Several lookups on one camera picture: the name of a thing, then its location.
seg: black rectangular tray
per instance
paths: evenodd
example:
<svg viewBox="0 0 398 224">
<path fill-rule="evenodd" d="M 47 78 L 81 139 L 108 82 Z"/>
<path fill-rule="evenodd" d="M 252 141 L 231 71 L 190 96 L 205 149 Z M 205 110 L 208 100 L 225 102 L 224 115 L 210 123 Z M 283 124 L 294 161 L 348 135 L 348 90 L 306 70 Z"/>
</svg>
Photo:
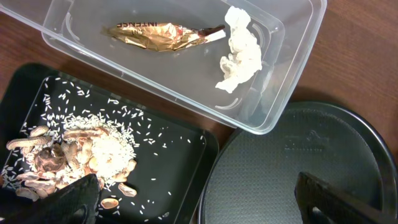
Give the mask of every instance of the black rectangular tray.
<svg viewBox="0 0 398 224">
<path fill-rule="evenodd" d="M 77 94 L 77 87 L 84 91 L 83 96 Z M 67 93 L 68 104 L 66 99 L 58 97 L 66 90 L 70 91 Z M 43 102 L 44 94 L 51 96 L 52 109 L 47 108 L 47 111 Z M 109 99 L 118 100 L 119 104 L 108 103 Z M 132 110 L 128 116 L 122 111 L 122 106 Z M 111 192 L 102 190 L 101 199 L 112 195 L 122 198 L 118 209 L 120 215 L 113 214 L 116 208 L 100 210 L 99 215 L 102 218 L 98 216 L 97 223 L 144 223 L 144 220 L 148 220 L 145 223 L 189 223 L 218 155 L 216 138 L 208 131 L 169 118 L 158 111 L 147 109 L 43 65 L 27 64 L 18 69 L 0 104 L 0 167 L 13 167 L 3 174 L 10 179 L 29 168 L 23 161 L 17 161 L 22 158 L 18 149 L 16 152 L 9 152 L 5 146 L 12 139 L 24 138 L 29 128 L 46 125 L 47 121 L 42 119 L 41 114 L 66 116 L 74 113 L 77 116 L 82 115 L 83 110 L 90 110 L 92 114 L 101 112 L 104 116 L 108 114 L 110 120 L 117 119 L 126 126 L 131 123 L 134 140 L 140 144 L 134 148 L 137 154 L 136 169 L 127 179 L 138 194 L 134 198 L 124 197 L 117 184 L 110 188 Z M 132 114 L 141 111 L 142 116 L 131 118 Z M 62 132 L 63 127 L 60 125 L 60 133 Z M 144 141 L 148 138 L 155 140 L 155 143 Z M 25 206 L 21 198 L 10 195 L 14 191 L 11 186 L 0 190 L 0 197 L 12 198 L 11 202 L 0 199 L 0 217 L 11 216 Z"/>
</svg>

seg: plastic container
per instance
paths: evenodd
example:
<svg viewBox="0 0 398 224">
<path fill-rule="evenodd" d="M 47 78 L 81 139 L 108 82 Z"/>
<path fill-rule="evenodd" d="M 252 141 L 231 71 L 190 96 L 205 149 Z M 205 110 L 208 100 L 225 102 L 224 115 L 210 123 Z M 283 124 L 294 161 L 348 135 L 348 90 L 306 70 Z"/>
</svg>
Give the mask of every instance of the plastic container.
<svg viewBox="0 0 398 224">
<path fill-rule="evenodd" d="M 67 47 L 52 45 L 88 64 L 205 116 L 255 134 L 269 132 L 283 111 L 326 9 L 326 0 L 0 0 L 1 10 Z M 262 50 L 263 69 L 232 94 L 220 58 L 228 38 L 176 52 L 153 52 L 101 34 L 119 22 L 161 21 L 205 28 L 226 24 L 230 6 L 252 18 L 248 29 Z M 225 30 L 230 35 L 229 27 Z"/>
</svg>

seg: chocolate bar wrapper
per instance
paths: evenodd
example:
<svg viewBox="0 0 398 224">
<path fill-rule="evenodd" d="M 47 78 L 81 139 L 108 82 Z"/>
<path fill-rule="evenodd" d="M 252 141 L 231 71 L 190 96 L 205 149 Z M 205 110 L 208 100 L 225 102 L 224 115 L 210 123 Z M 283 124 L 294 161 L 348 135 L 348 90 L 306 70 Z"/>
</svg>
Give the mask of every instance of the chocolate bar wrapper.
<svg viewBox="0 0 398 224">
<path fill-rule="evenodd" d="M 189 29 L 173 23 L 122 22 L 106 33 L 126 44 L 158 52 L 186 49 L 226 36 L 224 25 L 207 29 Z"/>
</svg>

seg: brown wooden surface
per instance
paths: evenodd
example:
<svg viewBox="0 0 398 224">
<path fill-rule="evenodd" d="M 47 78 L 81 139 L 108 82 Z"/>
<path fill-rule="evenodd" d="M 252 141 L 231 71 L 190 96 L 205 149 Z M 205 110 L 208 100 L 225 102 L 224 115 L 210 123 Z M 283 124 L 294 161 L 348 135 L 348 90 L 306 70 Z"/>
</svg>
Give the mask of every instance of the brown wooden surface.
<svg viewBox="0 0 398 224">
<path fill-rule="evenodd" d="M 231 128 L 146 93 L 47 46 L 39 31 L 0 14 L 0 96 L 13 72 L 39 62 L 209 129 Z M 293 100 L 327 100 L 364 116 L 398 155 L 398 1 L 330 0 Z"/>
</svg>

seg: gold wrapper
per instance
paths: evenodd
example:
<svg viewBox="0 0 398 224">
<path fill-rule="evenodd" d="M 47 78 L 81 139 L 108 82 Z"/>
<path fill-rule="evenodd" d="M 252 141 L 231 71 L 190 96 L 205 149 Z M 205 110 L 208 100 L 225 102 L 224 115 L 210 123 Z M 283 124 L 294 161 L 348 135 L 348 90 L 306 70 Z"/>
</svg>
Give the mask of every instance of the gold wrapper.
<svg viewBox="0 0 398 224">
<path fill-rule="evenodd" d="M 159 52 L 180 50 L 225 37 L 224 25 L 207 29 L 189 29 L 172 23 L 122 22 L 106 33 L 126 44 Z"/>
</svg>

